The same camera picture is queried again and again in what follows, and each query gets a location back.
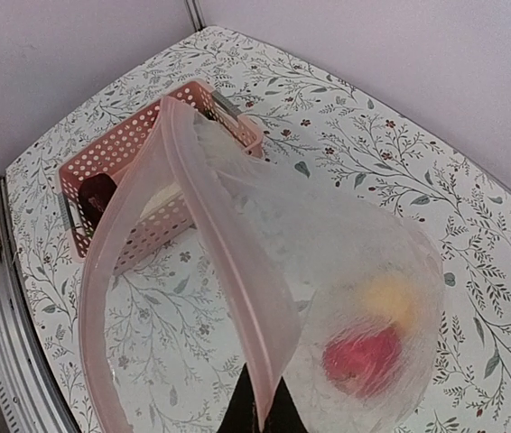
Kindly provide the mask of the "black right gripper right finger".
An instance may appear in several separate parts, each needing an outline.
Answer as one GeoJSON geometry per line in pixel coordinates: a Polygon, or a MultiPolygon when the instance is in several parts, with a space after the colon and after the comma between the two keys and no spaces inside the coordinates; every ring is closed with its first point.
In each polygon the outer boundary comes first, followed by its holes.
{"type": "Polygon", "coordinates": [[[307,433],[293,398],[281,379],[276,389],[273,405],[264,424],[264,433],[307,433]]]}

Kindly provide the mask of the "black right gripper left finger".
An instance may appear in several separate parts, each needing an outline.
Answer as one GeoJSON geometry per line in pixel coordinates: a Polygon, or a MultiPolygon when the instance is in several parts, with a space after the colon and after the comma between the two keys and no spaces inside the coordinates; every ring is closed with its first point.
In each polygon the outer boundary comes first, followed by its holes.
{"type": "Polygon", "coordinates": [[[257,431],[255,397],[247,367],[244,365],[223,418],[223,433],[254,433],[257,431]]]}

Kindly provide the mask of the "red toy fruit front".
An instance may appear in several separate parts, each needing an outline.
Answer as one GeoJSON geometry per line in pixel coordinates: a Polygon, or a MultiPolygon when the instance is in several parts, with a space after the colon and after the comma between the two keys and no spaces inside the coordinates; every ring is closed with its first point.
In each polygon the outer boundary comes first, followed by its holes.
{"type": "Polygon", "coordinates": [[[377,396],[395,380],[403,336],[397,324],[376,332],[347,328],[330,336],[321,354],[327,380],[358,399],[377,396]]]}

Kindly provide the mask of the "yellow toy fruit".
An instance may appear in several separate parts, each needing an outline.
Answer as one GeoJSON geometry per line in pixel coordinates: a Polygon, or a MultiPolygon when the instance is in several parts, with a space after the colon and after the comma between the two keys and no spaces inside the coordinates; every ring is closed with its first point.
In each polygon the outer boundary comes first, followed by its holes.
{"type": "Polygon", "coordinates": [[[362,289],[361,305],[373,315],[407,330],[415,320],[416,302],[413,287],[404,278],[381,275],[362,289]]]}

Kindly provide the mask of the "clear zip top bag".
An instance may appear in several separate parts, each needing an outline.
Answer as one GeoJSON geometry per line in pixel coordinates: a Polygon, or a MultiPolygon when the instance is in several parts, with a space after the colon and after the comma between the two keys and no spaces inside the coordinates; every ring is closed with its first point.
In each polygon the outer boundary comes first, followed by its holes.
{"type": "Polygon", "coordinates": [[[249,155],[214,121],[165,97],[84,262],[80,350],[102,429],[131,428],[107,363],[104,298],[145,204],[172,183],[227,301],[254,392],[257,432],[281,379],[308,432],[390,432],[416,409],[432,378],[444,291],[441,257],[428,237],[364,200],[249,155]],[[321,354],[344,329],[376,332],[393,324],[361,305],[365,285],[387,274],[411,284],[416,316],[404,330],[395,380],[377,396],[358,399],[327,380],[321,354]]]}

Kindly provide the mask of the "pink perforated plastic basket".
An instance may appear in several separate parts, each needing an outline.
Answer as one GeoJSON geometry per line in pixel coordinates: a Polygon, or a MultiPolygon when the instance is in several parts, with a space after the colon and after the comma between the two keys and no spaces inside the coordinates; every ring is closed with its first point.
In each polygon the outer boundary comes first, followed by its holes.
{"type": "MultiPolygon", "coordinates": [[[[244,152],[258,158],[263,156],[261,128],[205,81],[199,78],[188,81],[171,91],[169,96],[219,123],[237,140],[244,152]]],[[[82,262],[87,257],[91,239],[97,230],[86,220],[79,205],[80,184],[89,177],[106,173],[114,180],[116,188],[119,187],[125,175],[135,166],[137,154],[159,117],[160,103],[161,100],[156,99],[139,109],[59,167],[58,200],[71,251],[77,261],[82,262]]],[[[180,193],[155,219],[138,220],[119,253],[113,274],[117,276],[130,270],[192,224],[180,193]]]]}

